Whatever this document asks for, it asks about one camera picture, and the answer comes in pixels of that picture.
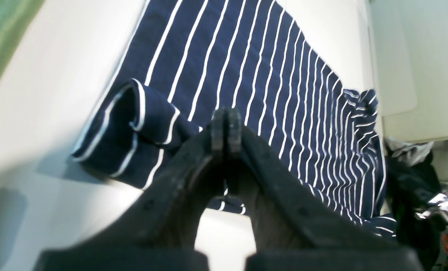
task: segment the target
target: white table surface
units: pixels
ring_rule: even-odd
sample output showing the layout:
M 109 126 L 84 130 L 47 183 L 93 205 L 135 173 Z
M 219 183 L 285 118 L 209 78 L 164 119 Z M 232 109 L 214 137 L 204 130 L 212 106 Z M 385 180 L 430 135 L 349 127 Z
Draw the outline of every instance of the white table surface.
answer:
M 115 220 L 140 195 L 69 160 L 145 0 L 47 0 L 0 80 L 0 270 L 33 268 Z M 373 86 L 362 0 L 282 0 L 344 87 Z M 205 211 L 196 248 L 213 271 L 255 250 L 245 216 Z

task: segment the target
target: white stripe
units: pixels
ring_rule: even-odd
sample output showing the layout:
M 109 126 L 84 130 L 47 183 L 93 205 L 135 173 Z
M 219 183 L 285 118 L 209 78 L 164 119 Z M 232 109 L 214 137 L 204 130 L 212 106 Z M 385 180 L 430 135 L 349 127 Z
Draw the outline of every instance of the white stripe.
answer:
M 293 53 L 293 68 L 291 68 L 291 75 L 289 76 L 289 94 L 288 94 L 288 100 L 286 101 L 286 105 L 284 106 L 284 116 L 283 116 L 283 125 L 282 130 L 284 134 L 283 143 L 281 144 L 281 150 L 279 151 L 279 158 L 281 159 L 281 156 L 283 155 L 284 146 L 286 145 L 286 139 L 288 138 L 288 133 L 286 132 L 286 115 L 288 114 L 288 106 L 289 101 L 291 100 L 291 91 L 293 90 L 292 82 L 293 82 L 293 75 L 294 75 L 294 67 L 296 66 L 296 44 L 298 44 L 299 35 L 301 33 L 298 32 L 298 36 L 296 37 L 296 41 L 294 43 L 294 53 Z
M 389 218 L 389 217 L 387 217 L 387 216 L 379 216 L 379 217 L 377 217 L 377 218 L 384 218 L 384 219 L 387 219 L 387 220 L 391 220 L 391 221 L 393 221 L 393 222 L 396 222 L 396 220 L 394 220 L 393 218 Z
M 349 90 L 347 90 L 347 89 L 344 89 L 343 91 L 344 91 L 346 94 L 348 94 L 348 95 L 350 95 L 351 97 L 353 97 L 353 98 L 358 98 L 358 97 L 360 97 L 360 95 L 356 95 L 356 94 L 352 93 L 351 91 L 349 91 Z
M 360 223 L 360 225 L 363 225 L 363 218 L 361 218 L 360 216 L 358 216 L 355 213 L 350 212 L 348 209 L 346 210 L 348 212 L 348 214 L 350 214 L 351 216 L 353 216 L 354 218 L 356 218 L 358 220 L 358 222 Z
M 162 160 L 163 159 L 164 159 L 164 149 L 160 149 L 159 150 L 159 155 L 157 157 L 157 163 L 155 164 L 155 166 L 150 171 L 149 176 L 147 177 L 147 182 L 145 183 L 145 186 L 142 188 L 142 190 L 146 190 L 152 184 L 152 182 L 154 181 L 155 172 L 157 171 L 157 169 L 162 164 Z
M 319 141 L 319 126 L 321 124 L 321 98 L 322 98 L 322 89 L 323 89 L 323 85 L 324 85 L 324 81 L 323 81 L 323 71 L 324 71 L 324 67 L 326 67 L 326 65 L 323 65 L 321 71 L 319 72 L 321 74 L 321 85 L 319 86 L 319 98 L 318 98 L 318 102 L 317 102 L 317 127 L 316 127 L 316 154 L 317 154 L 317 159 L 315 162 L 315 180 L 313 183 L 313 186 L 316 187 L 316 183 L 317 183 L 317 178 L 318 178 L 318 173 L 317 173 L 317 164 L 319 163 L 319 160 L 321 159 L 321 153 L 319 152 L 319 146 L 318 146 L 318 141 Z
M 368 135 L 368 134 L 373 134 L 374 133 L 374 131 L 370 131 L 370 132 L 365 132 L 364 134 L 363 134 L 363 137 L 361 137 L 361 139 L 359 139 L 357 142 L 356 142 L 356 150 L 358 150 L 358 144 L 360 143 L 360 141 L 362 141 L 363 139 L 365 139 L 365 137 Z
M 342 149 L 345 150 L 345 152 L 344 152 L 344 162 L 343 162 L 343 163 L 339 163 L 338 175 L 339 175 L 339 177 L 340 177 L 339 180 L 342 180 L 342 181 L 343 181 L 343 185 L 346 185 L 346 181 L 345 181 L 343 175 L 341 174 L 341 170 L 343 169 L 343 164 L 346 164 L 346 160 L 348 159 L 348 154 L 346 153 L 346 146 L 343 148 L 343 144 L 346 144 L 346 143 L 345 143 L 345 141 L 346 141 L 346 134 L 344 134 L 344 131 L 343 131 L 343 125 L 345 125 L 345 131 L 346 131 L 346 129 L 348 128 L 348 127 L 347 127 L 347 124 L 348 124 L 348 118 L 349 118 L 349 115 L 351 114 L 351 112 L 348 113 L 348 115 L 346 116 L 346 119 L 344 119 L 344 122 L 343 122 L 343 112 L 344 112 L 344 107 L 341 108 L 341 116 L 340 116 L 340 127 L 341 127 L 341 129 L 340 129 L 340 139 L 338 140 L 338 142 L 339 142 L 339 146 L 338 146 L 338 144 L 336 144 L 336 148 L 337 148 L 337 149 L 339 148 L 339 152 L 340 152 L 339 157 L 342 157 L 342 156 L 343 156 L 343 152 L 342 152 L 341 150 L 342 150 Z M 336 171 L 336 161 L 337 161 L 337 159 L 334 160 L 334 164 L 333 164 L 333 168 L 335 169 L 335 171 Z M 344 172 L 344 175 L 346 176 L 346 178 L 347 178 L 348 180 L 350 180 L 349 176 L 348 176 L 347 173 L 346 173 L 346 168 L 343 170 L 343 172 Z M 341 204 L 340 190 L 341 190 L 342 185 L 340 184 L 339 180 L 338 180 L 338 182 L 337 182 L 337 184 L 336 184 L 336 187 L 333 189 L 333 193 L 332 193 L 332 195 L 333 195 L 334 198 L 338 198 L 338 203 Z
M 124 170 L 127 168 L 127 166 L 129 165 L 129 162 L 132 159 L 132 156 L 135 153 L 135 150 L 137 149 L 137 142 L 138 142 L 137 141 L 137 133 L 135 132 L 132 135 L 132 146 L 131 146 L 131 149 L 126 154 L 124 160 L 122 161 L 122 163 L 121 163 L 121 165 L 119 167 L 119 170 L 117 170 L 117 172 L 115 172 L 115 173 L 110 175 L 112 178 L 116 178 L 116 177 L 120 176 L 124 172 Z
M 218 211 L 222 211 L 222 210 L 224 210 L 224 206 L 225 206 L 226 204 L 222 201 L 221 202 L 221 207 L 219 207 L 219 209 L 218 209 Z
M 326 198 L 328 199 L 328 207 L 331 204 L 331 199 L 326 195 Z
M 296 109 L 294 110 L 294 116 L 293 116 L 293 128 L 291 129 L 291 140 L 293 141 L 293 145 L 291 146 L 291 151 L 289 152 L 289 166 L 288 166 L 288 171 L 291 171 L 291 167 L 293 166 L 293 150 L 294 147 L 296 146 L 296 139 L 294 139 L 294 131 L 296 129 L 296 115 L 298 114 L 298 110 L 299 110 L 299 106 L 300 106 L 300 101 L 301 101 L 301 95 L 300 95 L 300 90 L 301 90 L 301 78 L 302 78 L 302 67 L 303 67 L 303 54 L 305 52 L 305 43 L 306 43 L 306 38 L 303 41 L 303 46 L 301 48 L 301 60 L 299 62 L 299 83 L 298 83 L 298 89 L 297 89 L 297 95 L 298 95 L 298 102 L 296 103 Z
M 267 12 L 266 25 L 264 27 L 264 32 L 262 33 L 262 43 L 261 43 L 261 49 L 259 51 L 259 60 L 258 60 L 257 65 L 256 65 L 256 69 L 254 71 L 253 92 L 251 93 L 251 97 L 250 97 L 249 102 L 248 102 L 248 107 L 246 109 L 246 117 L 244 119 L 244 125 L 246 125 L 246 126 L 248 125 L 249 111 L 250 111 L 250 108 L 251 108 L 251 104 L 253 103 L 254 95 L 256 94 L 257 73 L 259 71 L 259 66 L 261 65 L 261 61 L 262 61 L 262 51 L 264 50 L 264 44 L 265 44 L 265 41 L 266 41 L 267 26 L 269 25 L 269 17 L 271 15 L 271 10 L 272 10 L 272 6 L 273 6 L 274 2 L 275 2 L 275 0 L 273 0 L 271 2 L 271 5 L 269 6 L 269 11 Z
M 352 217 L 351 217 L 351 212 L 348 210 L 348 209 L 346 209 L 346 215 L 349 217 L 349 220 L 351 220 L 351 221 L 355 221 Z M 363 224 L 363 222 L 361 221 L 361 218 L 359 217 L 359 216 L 356 216 L 356 214 L 353 214 L 356 218 L 358 218 L 359 220 L 360 220 L 360 224 Z
M 354 146 L 354 140 L 355 140 L 355 137 L 351 137 L 351 146 Z M 356 159 L 356 167 L 358 168 L 358 170 L 360 171 L 360 173 L 361 173 L 361 177 L 363 177 L 364 176 L 364 172 L 363 172 L 363 169 L 361 168 L 361 166 L 360 166 L 360 156 L 358 155 L 358 154 L 356 154 L 356 152 L 357 152 L 357 150 L 358 150 L 358 142 L 356 142 L 356 151 L 353 149 L 353 152 L 352 152 L 352 156 L 351 156 L 351 163 L 350 163 L 350 169 L 352 170 L 352 165 L 354 164 L 353 163 L 353 158 L 356 156 L 357 157 L 357 159 Z M 358 183 L 358 178 L 356 177 L 355 178 L 355 182 L 354 182 L 354 190 L 353 190 L 353 192 L 355 193 L 355 202 L 353 203 L 353 209 L 350 209 L 350 210 L 352 210 L 352 211 L 356 211 L 356 209 L 355 209 L 355 203 L 356 203 L 356 192 L 357 192 L 357 189 L 356 189 L 356 187 L 357 187 L 357 183 Z M 348 196 L 349 196 L 349 198 L 348 198 L 348 202 L 349 202 L 349 206 L 350 206 L 350 208 L 351 208 L 351 185 L 348 187 Z
M 364 175 L 363 175 L 363 178 L 362 178 L 362 182 L 361 182 L 360 207 L 359 207 L 359 209 L 358 209 L 358 215 L 359 215 L 359 216 L 361 216 L 361 214 L 362 214 L 362 212 L 363 212 L 363 210 L 362 210 L 362 208 L 363 208 L 363 193 L 364 193 L 364 189 L 365 189 L 365 181 L 368 181 L 367 178 L 366 178 L 366 177 L 367 177 L 366 174 L 367 174 L 367 173 L 370 171 L 370 169 L 371 169 L 370 164 L 367 163 L 365 157 L 362 157 L 362 161 L 363 161 L 363 163 L 366 165 L 367 170 L 365 171 L 365 173 L 364 173 Z
M 241 86 L 241 82 L 242 82 L 242 72 L 244 70 L 244 65 L 246 64 L 246 60 L 248 58 L 249 48 L 251 45 L 251 40 L 253 39 L 254 26 L 256 25 L 257 13 L 259 11 L 260 5 L 261 5 L 261 0 L 259 0 L 257 2 L 256 11 L 254 12 L 253 24 L 251 25 L 251 29 L 249 30 L 248 45 L 246 46 L 246 52 L 244 53 L 244 58 L 241 63 L 241 69 L 239 70 L 238 84 L 236 84 L 236 89 L 234 89 L 234 97 L 232 99 L 232 108 L 236 107 L 236 99 L 238 97 L 238 90 L 239 90 L 239 87 Z
M 162 143 L 163 145 L 167 145 L 172 141 L 172 130 L 174 129 L 174 123 L 177 120 L 177 117 L 181 111 L 179 111 L 176 107 L 174 107 L 174 115 L 172 116 L 171 123 L 169 124 L 169 132 L 167 132 L 167 139 Z
M 333 212 L 334 211 L 336 211 L 336 208 L 338 208 L 338 203 L 333 199 L 333 202 L 334 202 L 334 209 L 333 209 Z
M 202 14 L 204 13 L 204 10 L 207 7 L 207 2 L 208 1 L 205 0 L 204 3 L 202 3 L 199 13 L 197 14 L 194 24 L 192 25 L 191 31 L 189 32 L 189 36 L 187 37 L 186 46 L 184 47 L 184 53 L 181 58 L 181 63 L 179 63 L 179 67 L 174 76 L 174 81 L 172 82 L 171 92 L 169 93 L 169 96 L 167 97 L 167 101 L 169 103 L 171 103 L 172 99 L 174 99 L 174 94 L 175 94 L 175 90 L 177 88 L 177 83 L 179 82 L 179 79 L 181 78 L 182 70 L 184 68 L 184 64 L 186 63 L 187 55 L 189 54 L 189 47 L 191 46 L 192 38 L 194 37 L 195 30 L 197 29 L 197 26 L 199 25 Z
M 343 95 L 343 93 L 341 92 L 338 96 L 338 98 L 336 100 L 339 100 L 339 98 L 341 97 L 341 95 Z M 335 108 L 335 113 L 331 115 L 334 116 L 334 125 L 333 125 L 333 119 L 329 118 L 330 121 L 330 126 L 329 126 L 329 136 L 328 136 L 328 164 L 326 166 L 327 168 L 327 173 L 329 176 L 329 185 L 328 185 L 328 189 L 326 190 L 326 194 L 329 196 L 329 190 L 331 189 L 332 185 L 333 185 L 333 181 L 337 182 L 337 178 L 336 178 L 336 168 L 333 168 L 333 177 L 334 179 L 331 178 L 331 174 L 329 173 L 329 170 L 331 169 L 330 167 L 330 163 L 331 163 L 331 158 L 332 158 L 332 154 L 331 154 L 331 139 L 333 137 L 335 137 L 335 141 L 336 142 L 336 147 L 338 146 L 338 125 L 336 124 L 337 119 L 338 119 L 338 105 L 334 105 L 334 99 L 331 99 L 331 112 L 333 110 L 333 108 Z M 338 150 L 336 149 L 336 156 L 335 159 L 338 158 Z
M 330 90 L 329 89 L 329 76 L 331 76 L 331 73 L 329 73 L 328 74 L 328 76 L 326 77 L 326 96 L 325 96 L 325 98 L 324 98 L 324 122 L 323 122 L 323 132 L 324 132 L 324 137 L 323 137 L 323 143 L 322 143 L 322 151 L 323 151 L 323 158 L 322 158 L 322 161 L 321 161 L 321 176 L 322 176 L 322 178 L 321 178 L 321 180 L 322 180 L 322 185 L 323 185 L 323 191 L 324 191 L 324 189 L 326 188 L 326 185 L 325 185 L 325 183 L 324 183 L 324 178 L 323 178 L 323 176 L 324 176 L 324 173 L 323 173 L 323 168 L 324 168 L 324 162 L 326 161 L 326 149 L 324 148 L 324 144 L 325 144 L 325 142 L 326 142 L 326 136 L 327 136 L 327 134 L 326 134 L 326 125 L 327 125 L 327 122 L 326 122 L 326 115 L 327 115 L 327 112 L 328 112 L 328 109 L 327 109 L 327 106 L 328 106 L 328 96 L 329 96 L 329 93 L 331 92 L 331 93 L 333 93 L 333 91 L 334 91 L 334 86 L 336 86 L 336 84 L 337 84 L 337 82 L 334 84 L 334 86 L 333 86 L 333 88 Z M 331 138 L 331 129 L 332 129 L 332 126 L 333 126 L 333 124 L 332 124 L 332 120 L 331 120 L 331 118 L 329 118 L 329 138 Z M 331 183 L 332 183 L 332 179 L 331 179 L 331 175 L 329 174 L 329 168 L 328 168 L 328 170 L 327 170 L 327 174 L 328 174 L 328 181 L 329 181 L 329 185 L 328 185 L 328 187 L 331 185 Z
M 376 228 L 379 228 L 380 230 L 387 231 L 388 233 L 395 233 L 394 231 L 388 230 L 387 228 L 383 228 L 383 227 L 376 227 Z
M 341 158 L 341 145 L 343 144 L 341 138 L 343 137 L 343 110 L 344 107 L 341 108 L 341 116 L 340 116 L 340 127 L 341 127 L 341 135 L 338 138 L 338 108 L 339 108 L 339 101 L 341 96 L 343 95 L 343 92 L 341 91 L 338 98 L 336 98 L 336 105 L 335 105 L 335 110 L 334 110 L 334 127 L 335 127 L 335 132 L 334 132 L 334 137 L 336 138 L 335 142 L 336 142 L 336 149 L 334 150 L 334 154 L 335 154 L 335 159 L 333 162 L 333 177 L 334 180 L 336 181 L 336 187 L 334 187 L 333 192 L 331 193 L 331 197 L 335 197 L 335 192 L 336 192 L 336 188 L 340 185 L 340 180 L 343 180 L 343 176 L 341 176 L 341 170 L 338 171 L 338 175 L 340 176 L 340 180 L 338 180 L 338 177 L 336 176 L 336 161 L 337 161 L 337 157 Z
M 174 23 L 175 15 L 177 14 L 179 7 L 181 6 L 181 3 L 182 3 L 182 0 L 177 0 L 177 3 L 175 4 L 174 9 L 172 10 L 171 16 L 169 17 L 169 22 L 167 22 L 167 25 L 164 29 L 164 33 L 162 33 L 162 36 L 160 37 L 159 44 L 157 45 L 157 48 L 155 49 L 154 56 L 152 57 L 152 60 L 150 61 L 149 69 L 147 70 L 147 75 L 145 76 L 145 81 L 143 84 L 145 84 L 146 86 L 148 86 L 150 84 L 150 80 L 152 79 L 152 73 L 154 72 L 155 64 L 157 63 L 157 59 L 159 58 L 160 51 L 162 50 L 162 47 L 164 46 L 165 40 L 167 38 L 167 35 L 169 34 L 172 23 Z
M 365 124 L 363 124 L 363 125 L 356 125 L 356 127 L 370 126 L 370 125 L 373 125 L 373 124 L 375 124 L 375 123 L 376 123 L 376 122 L 365 123 Z
M 376 199 L 379 199 L 381 197 L 381 193 L 383 192 L 383 188 L 384 188 L 384 183 L 386 182 L 386 165 L 385 165 L 385 160 L 384 160 L 384 150 L 383 150 L 383 139 L 381 137 L 379 137 L 379 150 L 380 150 L 380 154 L 381 154 L 381 162 L 382 162 L 382 172 L 383 172 L 383 180 L 381 182 L 381 186 L 379 187 L 379 192 L 378 195 L 376 197 Z
M 372 179 L 373 179 L 373 182 L 372 182 L 372 209 L 371 209 L 371 214 L 370 214 L 370 218 L 372 218 L 373 217 L 373 211 L 374 211 L 374 208 L 375 208 L 375 206 L 374 206 L 374 204 L 375 204 L 375 198 L 374 198 L 374 196 L 375 196 L 375 186 L 376 186 L 376 175 L 375 175 L 375 171 L 377 170 L 377 168 L 376 168 L 376 163 L 374 162 L 374 160 L 375 160 L 375 158 L 372 158 L 372 164 L 373 164 L 373 171 L 372 171 Z
M 352 101 L 346 101 L 349 105 L 354 106 L 356 110 L 362 110 L 362 111 L 366 111 L 366 108 L 364 107 L 359 107 L 357 106 L 357 104 L 353 103 Z
M 310 184 L 308 184 L 308 183 L 306 183 L 306 184 L 309 186 L 309 189 L 310 189 L 310 191 L 311 191 L 311 194 L 313 194 L 313 196 L 316 197 L 316 195 L 314 194 L 314 191 L 313 191 L 313 187 L 312 187 Z
M 305 134 L 305 120 L 306 120 L 306 116 L 308 113 L 307 110 L 307 99 L 308 99 L 308 81 L 309 81 L 309 64 L 310 64 L 310 60 L 311 60 L 311 48 L 309 48 L 309 53 L 308 53 L 308 72 L 307 72 L 307 76 L 306 76 L 306 92 L 305 92 L 305 102 L 304 102 L 304 107 L 305 107 L 305 116 L 303 117 L 303 121 L 301 122 L 301 138 L 300 138 L 300 144 L 301 144 L 301 151 L 299 152 L 299 156 L 298 156 L 298 178 L 301 178 L 301 158 L 303 156 L 303 152 L 305 151 L 305 146 L 303 144 L 303 135 Z
M 135 125 L 135 123 L 133 122 L 131 122 L 130 125 L 135 131 L 140 131 L 143 127 L 143 122 L 145 119 L 145 91 L 143 90 L 142 84 L 140 84 L 137 79 L 133 78 L 132 80 L 137 83 L 137 88 L 139 90 L 139 121 L 137 125 Z
M 375 134 L 374 136 L 372 136 L 372 137 L 370 137 L 369 139 L 368 139 L 368 142 L 361 148 L 361 152 L 363 152 L 363 150 L 372 142 L 372 139 L 374 138 L 374 137 L 377 137 L 378 136 L 378 134 Z
M 263 108 L 262 108 L 262 113 L 261 113 L 261 117 L 259 118 L 259 123 L 258 123 L 258 128 L 257 128 L 257 135 L 260 136 L 261 135 L 261 125 L 262 125 L 262 120 L 264 119 L 264 114 L 266 112 L 267 109 L 267 91 L 269 89 L 269 82 L 271 80 L 271 75 L 273 73 L 273 62 L 274 62 L 274 55 L 276 54 L 276 48 L 277 48 L 277 38 L 279 37 L 279 31 L 281 30 L 281 21 L 283 19 L 283 14 L 284 14 L 284 9 L 282 9 L 281 11 L 281 15 L 279 17 L 279 23 L 277 23 L 277 30 L 276 30 L 276 37 L 274 38 L 274 48 L 273 48 L 273 53 L 271 55 L 271 60 L 269 61 L 269 74 L 267 75 L 267 81 L 266 81 L 266 87 L 264 90 L 264 98 L 262 100 L 262 104 L 263 104 Z
M 319 189 L 316 189 L 316 191 L 318 192 L 319 196 L 321 197 L 321 202 L 324 204 L 323 194 L 321 193 L 321 191 L 319 191 Z
M 117 77 L 117 75 L 120 72 L 120 69 L 122 68 L 122 64 L 124 63 L 124 59 L 125 59 L 125 57 L 127 55 L 127 52 L 129 51 L 129 48 L 131 46 L 133 37 L 135 36 L 135 33 L 137 32 L 137 30 L 139 28 L 140 22 L 142 21 L 142 18 L 143 18 L 144 14 L 145 14 L 145 11 L 147 10 L 147 6 L 149 5 L 149 3 L 150 3 L 150 0 L 146 0 L 145 1 L 145 4 L 144 4 L 143 9 L 142 9 L 142 12 L 140 13 L 139 20 L 137 21 L 137 24 L 135 25 L 135 28 L 134 28 L 134 30 L 132 32 L 132 35 L 131 35 L 129 41 L 127 42 L 127 45 L 125 46 L 124 53 L 122 54 L 122 57 L 119 60 L 119 64 L 117 65 L 117 68 L 115 69 L 114 74 L 112 75 L 109 83 L 107 84 L 107 87 L 105 88 L 104 93 L 102 94 L 102 96 L 100 96 L 99 101 L 97 102 L 97 104 L 93 108 L 92 113 L 90 115 L 90 118 L 87 119 L 87 122 L 85 123 L 85 125 L 84 125 L 84 127 L 82 129 L 82 132 L 78 136 L 77 142 L 76 142 L 75 147 L 74 147 L 72 152 L 76 152 L 82 146 L 83 140 L 84 140 L 85 136 L 87 135 L 88 129 L 90 128 L 90 125 L 92 124 L 92 121 L 94 120 L 95 115 L 97 115 L 100 107 L 102 106 L 102 103 L 104 102 L 105 98 L 107 97 L 107 94 L 110 91 L 110 88 L 114 84 L 115 78 Z
M 373 96 L 373 98 L 368 103 L 369 104 L 372 103 L 374 101 L 374 99 L 376 99 L 376 94 L 375 94 L 375 96 Z
M 109 103 L 108 107 L 104 111 L 104 120 L 102 122 L 102 126 L 100 127 L 100 130 L 95 134 L 95 137 L 92 139 L 91 143 L 87 146 L 87 149 L 85 150 L 85 152 L 81 156 L 75 157 L 74 161 L 77 161 L 77 162 L 85 161 L 87 158 L 89 158 L 92 155 L 94 149 L 97 147 L 97 145 L 100 142 L 100 139 L 102 139 L 105 131 L 107 130 L 108 123 L 110 121 L 110 113 L 112 112 L 114 105 L 117 103 L 117 101 L 120 100 L 120 98 L 122 98 L 122 95 L 128 89 L 129 88 L 121 89 L 114 96 L 114 98 L 112 99 L 112 101 Z
M 317 66 L 317 60 L 318 57 L 316 56 L 316 62 L 315 62 L 315 74 L 314 74 L 314 82 L 313 82 L 313 94 L 312 94 L 312 98 L 314 99 L 314 94 L 315 94 L 315 84 L 316 84 L 316 66 Z M 311 160 L 311 157 L 313 156 L 313 150 L 311 149 L 311 132 L 313 131 L 313 112 L 314 112 L 314 101 L 311 102 L 311 124 L 309 126 L 309 134 L 308 134 L 308 149 L 309 149 L 309 157 L 306 160 L 306 171 L 308 172 L 308 165 L 309 165 L 309 161 Z
M 200 76 L 199 85 L 197 87 L 197 91 L 195 91 L 194 99 L 192 100 L 192 107 L 191 111 L 189 113 L 189 117 L 187 120 L 190 122 L 192 121 L 192 118 L 195 114 L 195 107 L 197 106 L 197 101 L 199 99 L 200 92 L 202 91 L 202 86 L 204 85 L 204 80 L 206 79 L 207 75 L 207 64 L 209 63 L 209 56 L 210 52 L 212 51 L 212 48 L 214 48 L 214 43 L 216 42 L 217 33 L 219 33 L 219 29 L 221 29 L 222 20 L 224 19 L 224 14 L 227 10 L 227 4 L 229 4 L 229 0 L 226 0 L 224 2 L 224 7 L 221 11 L 221 16 L 219 17 L 219 21 L 217 22 L 216 29 L 214 29 L 214 34 L 212 35 L 212 40 L 210 41 L 209 47 L 207 48 L 206 57 L 204 59 L 204 67 L 202 68 L 202 75 Z
M 229 44 L 229 48 L 227 49 L 226 60 L 224 61 L 224 66 L 222 67 L 221 75 L 219 76 L 219 83 L 217 84 L 217 95 L 216 95 L 216 110 L 219 109 L 219 103 L 220 103 L 219 97 L 221 95 L 221 87 L 222 87 L 222 81 L 224 79 L 224 72 L 226 71 L 227 65 L 229 64 L 229 59 L 231 57 L 231 50 L 234 46 L 234 41 L 236 40 L 236 36 L 238 35 L 239 25 L 241 24 L 242 12 L 244 10 L 245 5 L 246 5 L 246 0 L 244 0 L 242 2 L 241 11 L 239 12 L 239 17 L 238 17 L 238 23 L 236 24 L 236 28 L 234 29 L 234 34 L 232 35 L 231 43 Z
M 276 119 L 277 101 L 279 100 L 279 94 L 281 93 L 281 89 L 283 86 L 283 70 L 284 70 L 284 65 L 286 64 L 286 55 L 288 53 L 289 37 L 290 37 L 291 29 L 292 29 L 293 25 L 294 25 L 294 19 L 291 22 L 291 25 L 289 26 L 288 38 L 286 39 L 286 45 L 284 45 L 284 58 L 283 58 L 283 61 L 281 64 L 281 71 L 279 72 L 279 89 L 277 90 L 276 99 L 274 100 L 274 110 L 273 110 L 274 124 L 273 124 L 273 128 L 271 129 L 271 136 L 269 137 L 269 143 L 268 143 L 269 146 L 273 142 L 274 131 L 276 130 L 276 127 L 277 127 L 277 119 Z
M 363 101 L 363 99 L 364 99 L 368 94 L 370 94 L 370 90 L 365 90 L 365 91 L 363 91 L 363 92 L 360 94 L 360 99 L 359 99 L 359 101 L 360 101 L 360 102 Z
M 352 187 L 353 184 L 356 184 L 356 182 L 358 180 L 358 176 L 356 175 L 355 170 L 353 170 L 353 164 L 354 164 L 353 163 L 353 158 L 355 156 L 353 143 L 354 143 L 355 137 L 352 135 L 351 136 L 351 143 L 348 144 L 348 142 L 347 142 L 347 137 L 348 137 L 347 136 L 347 132 L 349 131 L 348 130 L 348 122 L 349 121 L 348 121 L 348 118 L 347 118 L 346 119 L 346 124 L 344 126 L 344 145 L 343 146 L 344 146 L 345 150 L 344 150 L 343 171 L 344 171 L 344 175 L 346 175 L 346 177 L 349 180 L 349 184 L 346 184 L 346 185 L 343 186 L 343 202 L 344 202 L 344 205 L 346 207 L 350 208 L 350 210 L 351 210 L 351 187 Z M 349 148 L 349 147 L 351 147 L 351 158 L 350 158 L 350 162 L 347 163 L 346 162 L 348 160 L 348 150 L 347 150 L 347 148 Z M 353 175 L 353 179 L 346 172 L 347 166 L 349 168 L 349 171 L 351 172 L 351 175 Z M 346 188 L 348 188 L 348 201 L 346 201 Z

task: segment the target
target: clothing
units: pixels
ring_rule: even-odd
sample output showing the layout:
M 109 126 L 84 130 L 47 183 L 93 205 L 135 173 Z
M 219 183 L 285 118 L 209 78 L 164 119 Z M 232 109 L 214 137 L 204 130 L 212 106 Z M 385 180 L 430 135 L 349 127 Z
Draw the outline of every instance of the clothing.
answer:
M 412 192 L 427 192 L 431 195 L 441 193 L 441 187 L 432 166 L 433 154 L 424 161 L 408 167 L 398 158 L 387 157 L 388 196 L 392 198 L 391 209 L 398 223 L 396 236 L 400 244 L 413 248 L 424 270 L 434 266 L 440 253 L 440 231 L 432 219 L 418 220 L 415 211 L 418 206 L 410 200 Z M 410 190 L 400 188 L 405 183 Z
M 386 144 L 392 151 L 390 154 L 391 157 L 397 158 L 398 161 L 408 166 L 414 166 L 417 163 L 423 162 L 433 148 L 433 142 L 411 144 L 395 140 L 391 137 L 386 139 Z
M 146 189 L 215 109 L 237 108 L 303 189 L 391 237 L 376 105 L 343 89 L 274 0 L 152 0 L 73 156 Z M 229 197 L 210 207 L 245 213 Z

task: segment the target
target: striped shirt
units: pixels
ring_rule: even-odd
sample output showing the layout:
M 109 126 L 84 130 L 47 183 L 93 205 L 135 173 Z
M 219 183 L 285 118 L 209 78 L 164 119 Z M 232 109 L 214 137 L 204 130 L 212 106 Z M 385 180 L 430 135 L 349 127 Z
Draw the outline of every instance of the striped shirt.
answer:
M 73 156 L 146 189 L 214 110 L 237 108 L 303 189 L 391 237 L 376 106 L 373 90 L 343 89 L 275 0 L 149 0 Z M 246 211 L 228 197 L 210 207 Z

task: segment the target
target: white panel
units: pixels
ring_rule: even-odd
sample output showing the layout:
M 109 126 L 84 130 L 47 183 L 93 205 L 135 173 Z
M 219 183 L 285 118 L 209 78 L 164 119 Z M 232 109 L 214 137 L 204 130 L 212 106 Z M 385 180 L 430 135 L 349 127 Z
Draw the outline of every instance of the white panel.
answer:
M 415 84 L 397 1 L 370 3 L 377 88 L 383 116 L 416 107 Z
M 403 141 L 448 139 L 448 1 L 399 1 L 398 10 L 418 106 L 384 117 L 385 133 Z

